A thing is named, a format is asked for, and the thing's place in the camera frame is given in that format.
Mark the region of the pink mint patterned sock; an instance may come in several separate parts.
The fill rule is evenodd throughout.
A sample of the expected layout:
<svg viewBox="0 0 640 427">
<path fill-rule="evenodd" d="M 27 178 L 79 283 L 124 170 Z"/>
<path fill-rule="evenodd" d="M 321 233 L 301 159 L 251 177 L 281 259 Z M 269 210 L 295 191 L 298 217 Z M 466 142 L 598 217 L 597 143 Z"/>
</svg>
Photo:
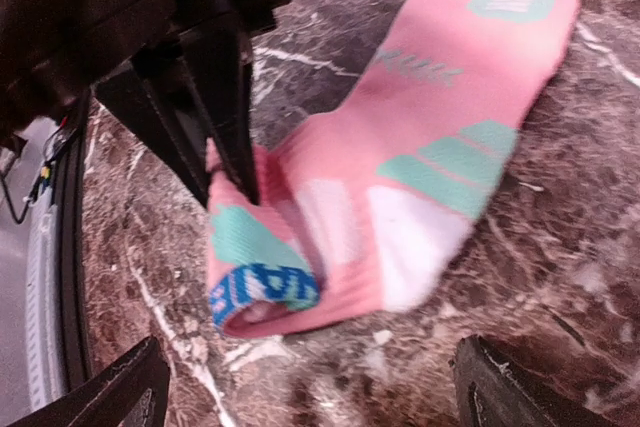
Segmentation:
<svg viewBox="0 0 640 427">
<path fill-rule="evenodd" d="M 345 101 L 256 150 L 258 203 L 215 172 L 216 328 L 267 337 L 423 302 L 498 186 L 578 10 L 406 0 Z"/>
</svg>

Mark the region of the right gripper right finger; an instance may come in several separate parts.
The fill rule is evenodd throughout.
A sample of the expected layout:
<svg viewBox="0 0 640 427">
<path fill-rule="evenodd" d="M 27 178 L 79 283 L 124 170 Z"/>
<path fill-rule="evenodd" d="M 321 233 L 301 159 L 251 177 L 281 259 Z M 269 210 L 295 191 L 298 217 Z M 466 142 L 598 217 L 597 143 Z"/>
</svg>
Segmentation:
<svg viewBox="0 0 640 427">
<path fill-rule="evenodd" d="M 449 361 L 461 426 L 623 426 L 598 402 L 620 376 L 570 341 L 471 335 Z"/>
</svg>

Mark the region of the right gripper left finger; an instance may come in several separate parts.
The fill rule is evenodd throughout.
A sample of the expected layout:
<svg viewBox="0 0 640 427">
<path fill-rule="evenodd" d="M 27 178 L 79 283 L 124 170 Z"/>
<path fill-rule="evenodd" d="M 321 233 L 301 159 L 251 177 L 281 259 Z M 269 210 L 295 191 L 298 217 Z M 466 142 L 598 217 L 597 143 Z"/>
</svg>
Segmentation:
<svg viewBox="0 0 640 427">
<path fill-rule="evenodd" d="M 148 336 L 97 377 L 36 413 L 36 426 L 162 426 L 170 369 Z"/>
</svg>

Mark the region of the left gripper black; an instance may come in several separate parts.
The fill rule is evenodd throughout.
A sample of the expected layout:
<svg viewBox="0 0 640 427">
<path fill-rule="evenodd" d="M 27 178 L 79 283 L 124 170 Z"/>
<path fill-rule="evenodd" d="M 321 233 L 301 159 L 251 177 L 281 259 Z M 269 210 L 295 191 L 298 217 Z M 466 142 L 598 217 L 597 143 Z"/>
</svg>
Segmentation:
<svg viewBox="0 0 640 427">
<path fill-rule="evenodd" d="M 289 0 L 233 2 L 256 13 Z M 85 90 L 158 42 L 175 11 L 176 0 L 1 0 L 2 142 L 39 117 L 63 117 Z M 202 206 L 207 137 L 227 177 L 257 204 L 252 75 L 244 32 L 192 28 L 182 34 L 182 49 L 137 53 L 98 84 L 96 97 Z"/>
</svg>

